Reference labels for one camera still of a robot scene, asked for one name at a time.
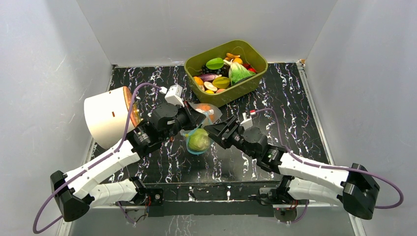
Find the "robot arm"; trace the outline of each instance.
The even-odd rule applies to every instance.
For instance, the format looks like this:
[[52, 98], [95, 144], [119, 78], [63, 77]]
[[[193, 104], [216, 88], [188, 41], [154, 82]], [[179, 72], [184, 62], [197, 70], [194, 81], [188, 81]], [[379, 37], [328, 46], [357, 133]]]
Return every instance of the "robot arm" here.
[[[195, 111], [181, 100], [162, 103], [152, 111], [149, 118], [140, 121], [137, 127], [127, 133], [118, 152], [114, 150], [122, 140], [101, 156], [75, 170], [65, 174], [61, 171], [53, 173], [51, 184], [52, 190], [55, 191], [66, 181], [85, 171], [55, 195], [64, 220], [76, 220], [91, 207], [117, 201], [140, 204], [146, 198], [152, 197], [153, 205], [162, 204], [163, 198], [157, 197], [162, 196], [162, 190], [146, 188], [137, 177], [117, 183], [100, 183], [117, 170], [160, 149], [163, 142], [180, 130], [198, 127], [205, 118], [204, 114]], [[235, 146], [256, 159], [257, 165], [263, 170], [284, 176], [278, 188], [259, 193], [254, 196], [256, 200], [282, 204], [293, 200], [311, 199], [343, 205], [346, 211], [357, 217], [372, 218], [379, 192], [379, 186], [373, 178], [345, 170], [327, 170], [300, 163], [292, 157], [294, 154], [287, 153], [284, 148], [268, 144], [267, 137], [259, 128], [248, 125], [251, 123], [250, 119], [244, 117], [244, 123], [241, 124], [237, 117], [231, 117], [224, 122], [207, 125], [204, 129], [221, 147]], [[111, 153], [112, 156], [99, 162], [103, 156]], [[358, 164], [354, 164], [352, 168], [366, 170]]]
[[[80, 177], [63, 188], [55, 200], [65, 221], [73, 221], [83, 216], [91, 207], [116, 201], [142, 203], [147, 196], [161, 195], [160, 189], [146, 188], [137, 177], [119, 183], [100, 184], [108, 176], [121, 168], [135, 163], [161, 148], [164, 141], [175, 136], [180, 130], [192, 130], [203, 122], [206, 116], [195, 111], [185, 102], [184, 106], [162, 103], [151, 113], [149, 118], [142, 120], [136, 128], [128, 132], [118, 152], [113, 151], [122, 141], [96, 157], [89, 163], [63, 173], [56, 171], [50, 177], [52, 189], [55, 191], [67, 180], [72, 179], [81, 171]], [[104, 161], [103, 156], [113, 153]], [[153, 205], [162, 199], [151, 199]]]
[[[255, 199], [269, 204], [310, 199], [343, 206], [347, 212], [362, 219], [372, 218], [380, 189], [372, 177], [346, 170], [317, 168], [312, 164], [329, 165], [287, 153], [284, 148], [269, 144], [259, 128], [247, 125], [251, 123], [248, 120], [250, 118], [244, 114], [245, 124], [241, 124], [237, 117], [231, 117], [204, 129], [222, 148], [235, 146], [256, 159], [261, 169], [284, 176], [278, 188], [267, 190], [267, 194], [263, 191], [254, 196]], [[366, 171], [355, 163], [352, 168]]]

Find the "purple eggplant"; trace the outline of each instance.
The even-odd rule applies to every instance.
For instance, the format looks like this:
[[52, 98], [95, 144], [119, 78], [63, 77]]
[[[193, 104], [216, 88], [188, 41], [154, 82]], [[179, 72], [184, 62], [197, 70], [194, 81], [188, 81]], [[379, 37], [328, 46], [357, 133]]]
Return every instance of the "purple eggplant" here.
[[216, 74], [205, 74], [205, 75], [199, 75], [203, 82], [210, 82], [213, 81], [216, 78], [221, 77], [222, 75], [216, 75]]

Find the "plastic food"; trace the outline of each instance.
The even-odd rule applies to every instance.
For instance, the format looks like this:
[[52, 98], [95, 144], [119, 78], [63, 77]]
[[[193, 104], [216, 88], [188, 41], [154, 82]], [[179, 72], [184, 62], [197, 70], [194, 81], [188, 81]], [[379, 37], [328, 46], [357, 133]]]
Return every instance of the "plastic food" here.
[[239, 63], [239, 64], [243, 65], [243, 61], [242, 61], [242, 59], [240, 59], [240, 58], [235, 58], [235, 59], [233, 59], [233, 62], [237, 62], [237, 63]]
[[233, 55], [233, 54], [231, 54], [231, 53], [226, 53], [226, 56], [227, 56], [228, 58], [230, 58], [230, 59], [240, 58], [240, 56], [239, 56], [239, 55], [238, 55], [238, 56], [235, 56], [235, 55]]
[[223, 64], [224, 64], [224, 62], [223, 62], [222, 58], [214, 58], [214, 59], [209, 60], [206, 63], [206, 66], [210, 70], [217, 70], [217, 69], [220, 69], [221, 67], [223, 67]]
[[213, 92], [217, 91], [217, 88], [210, 82], [204, 82], [204, 87], [206, 87], [208, 90], [211, 90]]
[[204, 82], [200, 77], [194, 76], [193, 78], [198, 85], [204, 85]]
[[206, 74], [206, 75], [200, 75], [200, 78], [203, 80], [203, 82], [210, 82], [214, 79], [217, 79], [221, 77], [222, 75], [216, 75], [216, 74]]
[[235, 85], [243, 78], [247, 78], [256, 74], [252, 71], [248, 71], [245, 67], [243, 67], [243, 65], [237, 62], [230, 62], [226, 60], [224, 60], [224, 62], [230, 66], [229, 78], [232, 81], [232, 85]]
[[217, 69], [217, 70], [210, 70], [207, 68], [206, 65], [203, 65], [201, 67], [201, 74], [203, 75], [206, 75], [206, 74], [227, 75], [228, 73], [229, 73], [229, 66], [226, 64], [224, 64], [222, 68]]
[[230, 79], [227, 77], [219, 77], [213, 80], [213, 85], [218, 89], [225, 89], [230, 84]]
[[210, 138], [207, 131], [204, 129], [196, 129], [190, 136], [188, 141], [188, 148], [194, 151], [204, 151], [210, 147]]
[[220, 109], [218, 109], [217, 107], [211, 104], [208, 104], [208, 103], [198, 103], [198, 104], [189, 103], [189, 104], [196, 111], [200, 113], [206, 113], [206, 115], [208, 115], [209, 119], [211, 120], [211, 123], [204, 122], [203, 127], [208, 124], [213, 124], [222, 116], [222, 112], [220, 111]]

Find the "black plastic housing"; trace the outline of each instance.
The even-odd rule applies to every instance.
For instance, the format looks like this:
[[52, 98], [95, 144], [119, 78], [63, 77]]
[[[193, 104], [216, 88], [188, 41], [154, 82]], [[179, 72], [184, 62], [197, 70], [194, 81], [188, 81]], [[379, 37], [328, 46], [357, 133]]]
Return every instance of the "black plastic housing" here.
[[[51, 175], [50, 179], [53, 191], [65, 183], [65, 178], [66, 176], [62, 171], [56, 171]], [[85, 215], [90, 208], [89, 204], [94, 201], [94, 197], [89, 194], [83, 199], [75, 197], [71, 189], [68, 189], [68, 186], [59, 191], [54, 198], [66, 222], [74, 221]]]
[[[360, 164], [352, 164], [353, 169], [367, 171]], [[350, 214], [361, 219], [372, 219], [375, 204], [378, 198], [380, 187], [372, 176], [349, 172], [344, 186], [343, 196], [338, 199], [343, 203], [343, 208]]]

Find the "clear plastic bag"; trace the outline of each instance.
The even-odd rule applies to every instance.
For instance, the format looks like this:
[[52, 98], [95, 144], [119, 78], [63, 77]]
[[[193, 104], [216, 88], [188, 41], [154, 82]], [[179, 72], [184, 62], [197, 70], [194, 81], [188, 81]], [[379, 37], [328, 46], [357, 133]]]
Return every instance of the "clear plastic bag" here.
[[202, 128], [206, 125], [215, 123], [222, 116], [222, 112], [217, 107], [208, 103], [188, 103], [194, 110], [206, 115], [206, 119], [197, 128], [191, 131], [181, 130], [179, 133], [185, 137], [187, 150], [189, 153], [198, 155], [206, 152], [213, 140]]

